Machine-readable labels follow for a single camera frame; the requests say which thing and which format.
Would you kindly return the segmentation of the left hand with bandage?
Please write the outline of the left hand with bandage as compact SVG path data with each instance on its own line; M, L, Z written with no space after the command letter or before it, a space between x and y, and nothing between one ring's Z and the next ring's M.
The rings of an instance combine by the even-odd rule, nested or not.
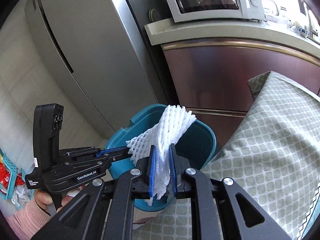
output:
M58 208L56 208L56 211L59 212L63 207L65 207L82 189L83 187L81 186L69 191L67 195L62 198L61 204ZM49 213L48 207L53 204L52 197L49 193L44 190L37 189L34 192L34 199L41 209Z

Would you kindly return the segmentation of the pink sleeved left forearm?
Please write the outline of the pink sleeved left forearm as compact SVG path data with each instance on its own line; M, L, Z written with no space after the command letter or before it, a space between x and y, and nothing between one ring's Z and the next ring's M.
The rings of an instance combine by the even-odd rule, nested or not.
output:
M49 220L46 214L32 199L24 208L5 220L19 239L31 239Z

